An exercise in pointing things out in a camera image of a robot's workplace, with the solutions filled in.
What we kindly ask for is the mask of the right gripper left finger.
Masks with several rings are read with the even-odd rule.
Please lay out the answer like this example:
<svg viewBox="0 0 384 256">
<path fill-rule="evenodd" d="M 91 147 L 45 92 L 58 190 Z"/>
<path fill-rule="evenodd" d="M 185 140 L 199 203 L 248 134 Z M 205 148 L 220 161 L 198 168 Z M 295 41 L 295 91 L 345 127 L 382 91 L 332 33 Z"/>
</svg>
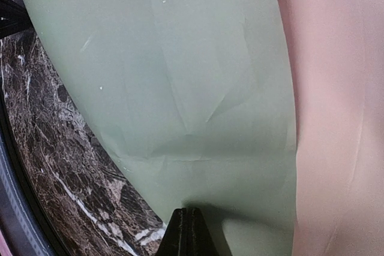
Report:
<svg viewBox="0 0 384 256">
<path fill-rule="evenodd" d="M 156 256 L 187 255 L 187 209 L 175 209 L 167 225 Z"/>
</svg>

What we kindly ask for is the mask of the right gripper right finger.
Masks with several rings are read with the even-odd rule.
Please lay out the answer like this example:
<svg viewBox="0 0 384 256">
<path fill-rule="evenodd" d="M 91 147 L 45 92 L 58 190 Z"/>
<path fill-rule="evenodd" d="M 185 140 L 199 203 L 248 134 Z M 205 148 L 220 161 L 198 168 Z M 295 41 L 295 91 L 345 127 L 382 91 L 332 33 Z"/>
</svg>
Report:
<svg viewBox="0 0 384 256">
<path fill-rule="evenodd" d="M 187 255 L 231 255 L 216 207 L 187 207 Z"/>
</svg>

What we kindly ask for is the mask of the green and pink wrapping paper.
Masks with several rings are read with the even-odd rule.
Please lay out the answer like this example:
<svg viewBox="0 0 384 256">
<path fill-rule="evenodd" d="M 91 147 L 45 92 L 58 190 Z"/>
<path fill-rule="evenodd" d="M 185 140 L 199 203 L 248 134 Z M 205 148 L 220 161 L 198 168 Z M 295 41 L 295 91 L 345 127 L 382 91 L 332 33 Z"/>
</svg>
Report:
<svg viewBox="0 0 384 256">
<path fill-rule="evenodd" d="M 220 255 L 383 254 L 383 0 L 23 0 L 164 222 Z"/>
</svg>

